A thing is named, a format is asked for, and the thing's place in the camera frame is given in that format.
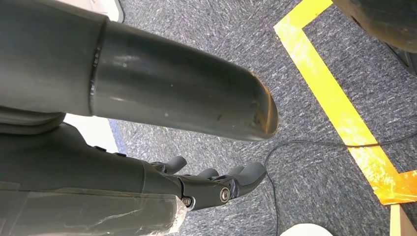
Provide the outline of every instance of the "black cylinder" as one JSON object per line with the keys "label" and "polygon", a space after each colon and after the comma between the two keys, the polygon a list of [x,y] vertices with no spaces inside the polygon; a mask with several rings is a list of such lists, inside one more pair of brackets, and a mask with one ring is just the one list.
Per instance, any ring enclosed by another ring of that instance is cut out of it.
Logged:
{"label": "black cylinder", "polygon": [[251,72],[165,38],[109,23],[93,79],[102,117],[259,141],[276,105]]}

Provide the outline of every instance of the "plastic wrap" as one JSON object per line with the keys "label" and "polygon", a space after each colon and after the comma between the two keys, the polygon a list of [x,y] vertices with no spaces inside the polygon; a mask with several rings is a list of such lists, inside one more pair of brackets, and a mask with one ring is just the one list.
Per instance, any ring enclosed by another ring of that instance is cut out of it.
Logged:
{"label": "plastic wrap", "polygon": [[161,236],[186,213],[175,195],[0,191],[0,236]]}

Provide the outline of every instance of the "wire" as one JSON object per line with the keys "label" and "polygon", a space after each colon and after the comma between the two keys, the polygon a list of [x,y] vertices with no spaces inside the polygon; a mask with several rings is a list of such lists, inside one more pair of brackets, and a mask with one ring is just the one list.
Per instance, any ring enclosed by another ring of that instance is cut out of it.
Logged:
{"label": "wire", "polygon": [[[267,154],[267,157],[265,158],[264,161],[264,166],[265,168],[268,170],[268,161],[270,159],[270,157],[272,156],[272,154],[280,147],[288,145],[288,144],[310,144],[310,145],[319,145],[319,146],[331,146],[331,147],[341,147],[341,148],[370,148],[370,147],[380,147],[380,146],[385,146],[385,145],[390,145],[390,144],[394,144],[394,143],[398,143],[398,142],[402,142],[406,139],[412,138],[413,136],[417,135],[417,131],[415,131],[412,134],[409,134],[407,136],[404,136],[402,138],[399,139],[394,139],[391,141],[386,141],[386,142],[382,142],[382,143],[376,143],[376,144],[364,144],[364,145],[346,145],[346,144],[336,144],[336,143],[326,143],[326,142],[313,142],[313,141],[304,141],[304,140],[293,140],[293,141],[287,141],[287,142],[283,142],[280,144],[275,145],[271,151],[269,151],[269,153]],[[276,231],[275,234],[276,236],[278,236],[278,205],[276,203],[276,192],[275,192],[275,183],[272,180],[271,176],[269,175],[268,171],[267,171],[267,177],[269,179],[269,181],[271,182],[272,185],[272,190],[273,190],[273,198],[274,198],[274,203],[275,203],[275,214],[276,214]]]}

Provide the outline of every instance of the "bolt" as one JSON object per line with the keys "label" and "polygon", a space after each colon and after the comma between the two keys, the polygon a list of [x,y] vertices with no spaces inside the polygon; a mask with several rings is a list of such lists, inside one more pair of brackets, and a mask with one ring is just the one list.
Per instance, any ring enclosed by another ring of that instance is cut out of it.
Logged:
{"label": "bolt", "polygon": [[220,191],[220,200],[222,201],[222,203],[226,203],[228,202],[229,198],[230,198],[230,191],[228,188],[224,187]]}
{"label": "bolt", "polygon": [[191,206],[192,200],[191,200],[191,198],[185,197],[185,198],[182,198],[182,203],[184,203],[184,205],[186,207],[189,207],[189,206]]}

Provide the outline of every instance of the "yellow tape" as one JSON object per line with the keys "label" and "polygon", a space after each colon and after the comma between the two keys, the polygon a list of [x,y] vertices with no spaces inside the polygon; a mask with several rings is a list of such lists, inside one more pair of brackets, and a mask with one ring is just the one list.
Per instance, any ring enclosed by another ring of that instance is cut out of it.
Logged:
{"label": "yellow tape", "polygon": [[[331,0],[303,0],[274,29],[343,142],[376,143],[302,30],[331,4]],[[349,152],[382,204],[417,201],[417,171],[399,174],[381,147],[350,148]]]}

